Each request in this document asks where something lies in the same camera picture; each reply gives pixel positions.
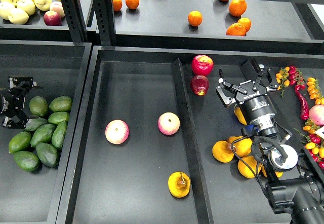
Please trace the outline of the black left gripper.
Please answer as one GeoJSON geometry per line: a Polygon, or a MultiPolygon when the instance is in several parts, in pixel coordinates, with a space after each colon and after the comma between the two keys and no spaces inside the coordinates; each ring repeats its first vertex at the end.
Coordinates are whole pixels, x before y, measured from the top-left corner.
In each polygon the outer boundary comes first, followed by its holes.
{"type": "Polygon", "coordinates": [[[33,77],[8,77],[9,89],[1,90],[1,125],[9,129],[25,129],[38,116],[27,115],[23,108],[25,94],[37,86],[33,77]]]}

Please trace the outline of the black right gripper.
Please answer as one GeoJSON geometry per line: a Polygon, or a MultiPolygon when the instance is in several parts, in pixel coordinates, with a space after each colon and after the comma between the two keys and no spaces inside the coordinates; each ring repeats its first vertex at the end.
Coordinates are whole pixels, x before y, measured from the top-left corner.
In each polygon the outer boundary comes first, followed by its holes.
{"type": "Polygon", "coordinates": [[[216,86],[216,93],[225,107],[237,102],[246,123],[256,126],[259,135],[274,136],[278,133],[274,122],[276,110],[268,97],[268,91],[277,90],[278,82],[272,68],[260,66],[254,58],[250,62],[257,73],[254,83],[231,84],[224,79],[223,71],[219,69],[220,78],[219,85],[216,86]],[[264,72],[266,72],[269,82],[266,87],[260,85],[264,72]],[[223,92],[224,89],[235,95],[235,98],[226,96],[223,92]]]}

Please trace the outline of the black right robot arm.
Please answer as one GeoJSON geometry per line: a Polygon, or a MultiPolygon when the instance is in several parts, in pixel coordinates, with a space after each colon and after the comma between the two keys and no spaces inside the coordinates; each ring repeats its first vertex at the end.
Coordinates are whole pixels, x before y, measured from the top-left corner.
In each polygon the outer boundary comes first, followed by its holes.
{"type": "Polygon", "coordinates": [[[291,223],[323,223],[323,177],[316,173],[311,155],[296,151],[287,141],[293,136],[275,120],[276,109],[268,93],[278,89],[271,68],[264,68],[252,58],[240,66],[246,81],[236,85],[228,82],[222,70],[216,92],[225,107],[237,104],[247,123],[242,138],[250,139],[254,161],[238,157],[257,182],[259,172],[267,175],[261,190],[275,214],[288,213],[291,223]]]}

